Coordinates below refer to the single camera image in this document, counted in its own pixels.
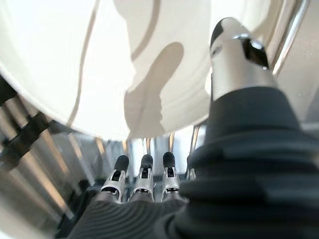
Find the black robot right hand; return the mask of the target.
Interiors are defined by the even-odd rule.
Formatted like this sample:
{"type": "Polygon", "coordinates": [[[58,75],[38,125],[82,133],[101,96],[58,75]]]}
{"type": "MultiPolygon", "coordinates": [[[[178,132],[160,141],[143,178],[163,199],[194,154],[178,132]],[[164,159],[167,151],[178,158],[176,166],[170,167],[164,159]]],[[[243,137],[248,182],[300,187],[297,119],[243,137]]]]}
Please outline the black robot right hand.
{"type": "Polygon", "coordinates": [[[264,47],[236,19],[211,36],[212,93],[195,178],[162,203],[99,193],[72,239],[316,239],[319,142],[300,127],[264,47]]]}

